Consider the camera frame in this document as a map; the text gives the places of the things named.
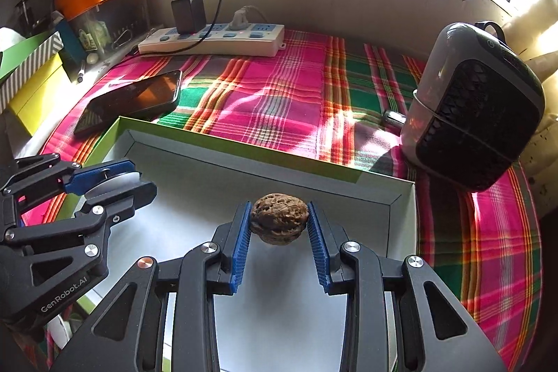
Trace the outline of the brown walnut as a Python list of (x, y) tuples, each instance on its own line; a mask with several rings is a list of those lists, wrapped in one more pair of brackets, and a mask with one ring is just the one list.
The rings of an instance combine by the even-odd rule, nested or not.
[(251, 208), (250, 230), (264, 243), (287, 245), (298, 239), (307, 227), (307, 203), (296, 196), (269, 193)]

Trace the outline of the yellow box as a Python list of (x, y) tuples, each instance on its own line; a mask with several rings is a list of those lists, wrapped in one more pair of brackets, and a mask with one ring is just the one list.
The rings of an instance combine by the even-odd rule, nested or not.
[(71, 88), (60, 54), (56, 53), (8, 102), (8, 111), (15, 115), (30, 136), (34, 136)]

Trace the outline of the black smartphone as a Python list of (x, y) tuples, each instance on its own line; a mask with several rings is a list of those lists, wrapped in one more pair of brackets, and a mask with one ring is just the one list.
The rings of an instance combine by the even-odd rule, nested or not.
[(135, 81), (89, 101), (74, 128), (82, 138), (103, 131), (119, 117), (153, 120), (178, 107), (182, 72), (175, 70)]

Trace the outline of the striped grey white box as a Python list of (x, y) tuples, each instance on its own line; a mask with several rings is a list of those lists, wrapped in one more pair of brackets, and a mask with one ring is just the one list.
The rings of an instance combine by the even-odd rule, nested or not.
[(17, 43), (15, 47), (23, 48), (24, 58), (12, 69), (1, 71), (1, 111), (6, 109), (31, 76), (61, 51), (63, 42), (58, 31), (44, 32)]

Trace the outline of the green box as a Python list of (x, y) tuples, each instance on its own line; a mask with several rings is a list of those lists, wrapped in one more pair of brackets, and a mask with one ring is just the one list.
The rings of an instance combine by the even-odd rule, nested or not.
[(1, 81), (4, 81), (37, 47), (46, 41), (51, 32), (43, 32), (30, 38), (24, 38), (8, 27), (2, 27), (1, 33)]

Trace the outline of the green white cardboard tray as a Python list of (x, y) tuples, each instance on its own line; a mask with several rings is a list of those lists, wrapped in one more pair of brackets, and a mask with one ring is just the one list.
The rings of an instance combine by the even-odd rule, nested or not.
[(249, 144), (121, 119), (84, 160), (128, 158), (158, 189), (109, 239), (104, 295), (142, 256), (179, 260), (240, 215), (250, 244), (243, 280), (217, 296), (219, 366), (226, 371), (337, 371), (346, 296), (320, 285), (308, 230), (289, 212), (340, 225), (363, 250), (402, 259), (416, 250), (414, 184)]

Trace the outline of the black charger adapter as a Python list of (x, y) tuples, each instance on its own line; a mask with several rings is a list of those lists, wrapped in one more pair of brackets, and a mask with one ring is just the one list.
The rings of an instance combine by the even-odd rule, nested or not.
[(203, 0), (172, 0), (171, 9), (180, 35), (192, 35), (206, 27)]

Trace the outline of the small silver cylinder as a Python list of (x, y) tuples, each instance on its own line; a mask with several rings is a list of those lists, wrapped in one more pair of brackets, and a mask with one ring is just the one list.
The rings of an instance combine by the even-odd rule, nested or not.
[(382, 114), (382, 124), (392, 128), (403, 128), (407, 118), (404, 114), (387, 109)]

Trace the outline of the white power strip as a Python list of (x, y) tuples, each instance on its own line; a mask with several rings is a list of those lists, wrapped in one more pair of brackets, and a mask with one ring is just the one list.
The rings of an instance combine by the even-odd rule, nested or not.
[(228, 24), (210, 25), (195, 34), (179, 34), (176, 27), (160, 28), (138, 44), (141, 55), (276, 56), (284, 49), (284, 24), (249, 24), (232, 30)]

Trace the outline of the white plug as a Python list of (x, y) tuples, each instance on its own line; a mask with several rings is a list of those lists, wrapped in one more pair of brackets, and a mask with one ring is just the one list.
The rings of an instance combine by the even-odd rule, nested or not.
[(232, 31), (245, 30), (250, 26), (248, 19), (247, 8), (240, 8), (235, 11), (233, 19), (229, 24), (229, 29)]

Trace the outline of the grey black desk heater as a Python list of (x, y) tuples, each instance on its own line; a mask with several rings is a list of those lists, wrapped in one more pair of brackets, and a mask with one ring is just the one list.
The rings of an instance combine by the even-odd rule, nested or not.
[(405, 157), (468, 192), (518, 159), (539, 112), (534, 77), (488, 24), (448, 24), (435, 40), (401, 130)]

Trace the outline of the cream heart-print curtain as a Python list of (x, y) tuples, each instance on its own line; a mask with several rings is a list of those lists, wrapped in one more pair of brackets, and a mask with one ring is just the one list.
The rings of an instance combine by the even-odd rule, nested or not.
[(503, 27), (534, 77), (539, 112), (520, 163), (539, 216), (557, 210), (557, 0), (530, 0)]

